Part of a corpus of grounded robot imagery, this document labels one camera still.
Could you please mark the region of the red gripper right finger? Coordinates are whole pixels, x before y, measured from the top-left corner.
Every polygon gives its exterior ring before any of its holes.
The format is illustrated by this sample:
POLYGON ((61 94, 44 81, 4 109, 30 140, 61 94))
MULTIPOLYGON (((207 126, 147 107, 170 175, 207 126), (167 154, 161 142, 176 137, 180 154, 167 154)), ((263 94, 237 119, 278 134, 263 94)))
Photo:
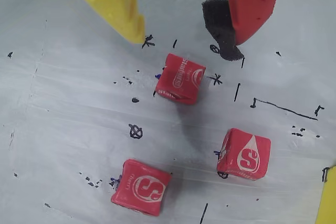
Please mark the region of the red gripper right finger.
POLYGON ((206 0, 205 27, 228 61, 244 58, 238 46, 253 36, 272 15, 276 0, 206 0))

